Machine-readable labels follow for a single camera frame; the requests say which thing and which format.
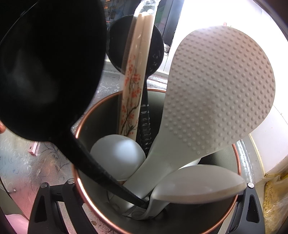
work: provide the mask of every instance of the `window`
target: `window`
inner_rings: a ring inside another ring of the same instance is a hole
[[[134,14],[140,0],[101,0],[101,2],[109,27],[113,21]],[[167,48],[172,44],[183,3],[184,0],[161,0],[159,3],[155,25],[161,32],[164,43],[168,45]]]

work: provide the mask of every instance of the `ladle handle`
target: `ladle handle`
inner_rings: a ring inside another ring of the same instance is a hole
[[[104,168],[98,164],[85,146],[69,131],[53,142],[59,150],[75,165],[101,187],[107,189],[116,196],[146,209],[148,204],[131,193],[128,189],[118,183]]]

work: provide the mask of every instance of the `screw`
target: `screw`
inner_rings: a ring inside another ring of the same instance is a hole
[[[8,194],[12,194],[12,193],[15,193],[16,192],[16,189],[13,189],[12,192],[8,192]]]
[[[68,181],[67,181],[68,184],[73,184],[75,183],[75,179],[74,178],[70,178]]]
[[[250,182],[250,183],[248,183],[248,187],[249,188],[254,188],[254,184]]]
[[[41,184],[41,188],[46,188],[48,186],[48,183],[47,182],[44,182],[43,184]]]

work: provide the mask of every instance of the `ceramic spoon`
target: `ceramic spoon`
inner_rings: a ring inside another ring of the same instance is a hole
[[[108,135],[91,148],[92,157],[116,180],[127,180],[146,159],[140,145],[122,135]]]
[[[157,141],[124,186],[144,198],[166,175],[245,137],[274,95],[272,67],[253,39],[226,26],[192,32],[172,61]],[[132,207],[111,203],[120,213]]]
[[[148,209],[134,211],[143,220],[158,215],[169,203],[205,204],[232,197],[246,188],[244,179],[226,168],[195,165],[174,171],[154,188]]]

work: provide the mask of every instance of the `copper rim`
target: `copper rim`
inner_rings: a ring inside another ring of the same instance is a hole
[[[153,89],[153,88],[149,88],[148,91],[155,91],[155,92],[161,92],[161,93],[165,93],[164,90],[159,90],[159,89]],[[84,115],[84,117],[82,118],[81,122],[79,123],[77,130],[75,132],[75,137],[78,138],[79,133],[81,132],[82,126],[85,123],[85,121],[87,120],[87,118],[89,117],[89,115],[99,106],[101,105],[103,102],[105,102],[106,100],[117,96],[119,94],[121,94],[122,91],[111,94],[105,98],[103,98],[101,101],[99,101],[98,103],[96,103],[93,107],[90,108],[90,110]],[[241,175],[241,165],[240,165],[240,158],[239,158],[239,154],[238,151],[236,149],[235,144],[232,144],[235,156],[236,156],[236,162],[237,162],[237,169],[238,169],[238,174]],[[101,211],[93,204],[93,201],[91,200],[91,198],[89,197],[89,195],[87,194],[82,181],[79,177],[78,171],[76,170],[76,168],[74,167],[74,165],[72,165],[72,172],[73,172],[73,176],[75,178],[75,183],[76,183],[76,187],[81,195],[81,198],[83,199],[83,201],[88,205],[88,207],[92,210],[92,212],[94,212],[94,214],[102,221],[104,222],[106,225],[108,225],[111,229],[113,229],[116,232],[122,233],[122,234],[133,234],[130,232],[125,231],[124,229],[120,228],[119,226],[115,225],[114,223],[112,223],[104,214],[101,213]],[[232,211],[236,201],[237,201],[238,195],[236,195],[230,206],[228,207],[228,209],[226,210],[226,212],[224,213],[224,215],[209,229],[207,229],[206,231],[200,233],[200,234],[209,234],[210,232],[212,232],[214,229],[216,229],[226,218],[227,216],[230,214],[230,212]]]

